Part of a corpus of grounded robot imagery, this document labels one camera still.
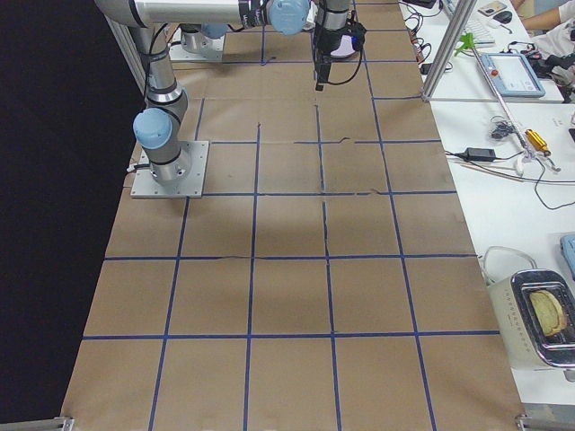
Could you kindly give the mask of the aluminium frame post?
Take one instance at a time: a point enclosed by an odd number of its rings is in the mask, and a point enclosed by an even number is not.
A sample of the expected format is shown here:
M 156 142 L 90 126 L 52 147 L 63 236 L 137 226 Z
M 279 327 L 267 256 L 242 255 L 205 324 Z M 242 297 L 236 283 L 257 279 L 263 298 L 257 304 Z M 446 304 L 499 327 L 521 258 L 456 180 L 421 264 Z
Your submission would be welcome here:
M 464 27 L 472 14 L 474 6 L 475 0 L 464 0 L 458 2 L 422 87 L 421 98 L 424 101 L 430 101 L 432 99 L 432 96 L 445 73 L 447 63 L 453 55 L 455 45 L 463 34 Z

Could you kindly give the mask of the toast slice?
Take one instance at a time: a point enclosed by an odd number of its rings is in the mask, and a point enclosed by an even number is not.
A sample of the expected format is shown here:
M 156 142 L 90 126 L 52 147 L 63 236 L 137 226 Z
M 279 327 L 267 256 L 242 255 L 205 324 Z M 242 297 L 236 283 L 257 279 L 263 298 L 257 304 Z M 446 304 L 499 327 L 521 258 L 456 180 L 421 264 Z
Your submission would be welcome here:
M 566 314 L 554 294 L 538 290 L 531 293 L 529 299 L 546 337 L 554 336 L 567 327 Z

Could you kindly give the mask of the brown paper table cover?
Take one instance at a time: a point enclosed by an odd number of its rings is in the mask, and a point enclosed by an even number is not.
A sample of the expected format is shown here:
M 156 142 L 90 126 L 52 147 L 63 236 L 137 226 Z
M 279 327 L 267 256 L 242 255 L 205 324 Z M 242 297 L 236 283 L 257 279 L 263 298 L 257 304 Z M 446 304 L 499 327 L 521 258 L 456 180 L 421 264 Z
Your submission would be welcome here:
M 511 430 L 521 409 L 399 5 L 362 65 L 231 34 L 181 65 L 199 199 L 123 189 L 62 414 L 78 430 Z

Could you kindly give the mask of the yellow tool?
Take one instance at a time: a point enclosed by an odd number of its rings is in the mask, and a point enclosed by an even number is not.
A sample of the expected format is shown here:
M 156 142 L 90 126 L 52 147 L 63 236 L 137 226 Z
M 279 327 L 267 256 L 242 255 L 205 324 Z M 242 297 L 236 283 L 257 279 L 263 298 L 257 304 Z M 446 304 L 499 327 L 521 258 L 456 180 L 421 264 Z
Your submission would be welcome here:
M 551 154 L 548 144 L 546 141 L 533 129 L 527 129 L 525 135 L 531 146 L 539 153 L 544 156 L 549 156 Z

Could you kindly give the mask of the lilac plate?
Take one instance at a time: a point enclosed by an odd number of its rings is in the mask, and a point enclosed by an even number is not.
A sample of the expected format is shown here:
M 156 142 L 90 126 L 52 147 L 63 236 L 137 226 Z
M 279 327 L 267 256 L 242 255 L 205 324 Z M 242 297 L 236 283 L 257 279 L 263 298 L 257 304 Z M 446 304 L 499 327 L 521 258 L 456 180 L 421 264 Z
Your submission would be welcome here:
M 341 38 L 340 45 L 331 53 L 331 57 L 336 60 L 342 60 L 354 56 L 357 51 L 353 47 L 354 39 L 345 35 Z

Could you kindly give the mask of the blue teach pendant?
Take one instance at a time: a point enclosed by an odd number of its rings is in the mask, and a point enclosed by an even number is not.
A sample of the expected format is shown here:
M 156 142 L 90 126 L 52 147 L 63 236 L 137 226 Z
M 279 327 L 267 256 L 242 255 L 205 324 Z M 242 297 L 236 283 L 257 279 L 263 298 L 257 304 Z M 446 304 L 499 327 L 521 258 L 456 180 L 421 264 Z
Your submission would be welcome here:
M 545 89 L 526 57 L 514 53 L 484 53 L 481 65 L 498 92 L 505 97 L 541 98 Z

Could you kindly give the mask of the black computer mouse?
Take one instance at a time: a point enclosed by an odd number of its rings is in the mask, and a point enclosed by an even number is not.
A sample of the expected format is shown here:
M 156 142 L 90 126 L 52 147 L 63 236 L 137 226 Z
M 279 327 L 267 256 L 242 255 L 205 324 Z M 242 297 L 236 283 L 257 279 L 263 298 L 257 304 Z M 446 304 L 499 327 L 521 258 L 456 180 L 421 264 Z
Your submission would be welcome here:
M 510 11 L 501 11 L 499 13 L 496 13 L 492 16 L 492 19 L 496 22 L 499 22 L 501 24 L 508 24 L 512 21 L 513 18 L 513 13 Z

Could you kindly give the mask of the black power adapter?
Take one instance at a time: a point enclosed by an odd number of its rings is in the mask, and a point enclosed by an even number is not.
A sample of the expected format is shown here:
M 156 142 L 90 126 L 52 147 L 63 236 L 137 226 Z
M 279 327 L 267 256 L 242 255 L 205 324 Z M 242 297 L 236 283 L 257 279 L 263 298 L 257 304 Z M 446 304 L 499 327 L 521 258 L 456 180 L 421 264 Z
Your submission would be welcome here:
M 471 162 L 493 162 L 497 159 L 495 151 L 490 148 L 468 147 L 463 153 L 465 160 Z

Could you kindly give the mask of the green-handled reacher stick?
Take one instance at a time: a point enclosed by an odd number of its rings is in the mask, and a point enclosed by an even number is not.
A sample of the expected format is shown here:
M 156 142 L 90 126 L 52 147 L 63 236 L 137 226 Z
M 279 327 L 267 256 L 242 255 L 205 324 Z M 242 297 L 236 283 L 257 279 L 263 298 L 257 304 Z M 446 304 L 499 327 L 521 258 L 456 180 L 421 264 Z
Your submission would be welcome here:
M 478 51 L 477 48 L 475 47 L 472 33 L 466 33 L 460 37 L 460 46 L 456 50 L 456 55 L 464 51 L 470 51 L 471 54 L 474 56 L 486 84 L 488 84 L 488 87 L 490 88 L 496 101 L 500 104 L 503 113 L 505 114 L 505 118 L 507 119 L 507 122 L 511 128 L 511 134 L 517 138 L 520 146 L 522 147 L 522 163 L 528 161 L 537 161 L 540 164 L 542 164 L 544 169 L 546 167 L 550 167 L 554 172 L 559 172 L 561 169 L 558 166 L 556 166 L 553 160 L 551 159 L 552 154 L 550 154 L 549 156 L 544 156 L 543 154 L 537 152 L 531 146 L 525 135 L 525 131 L 531 128 L 522 128 L 519 125 L 518 121 L 510 111 L 509 106 L 506 102 L 506 99 L 508 97 L 502 96 L 495 88 L 491 80 L 487 77 L 486 70 L 481 65 L 480 62 L 480 55 L 484 53 Z

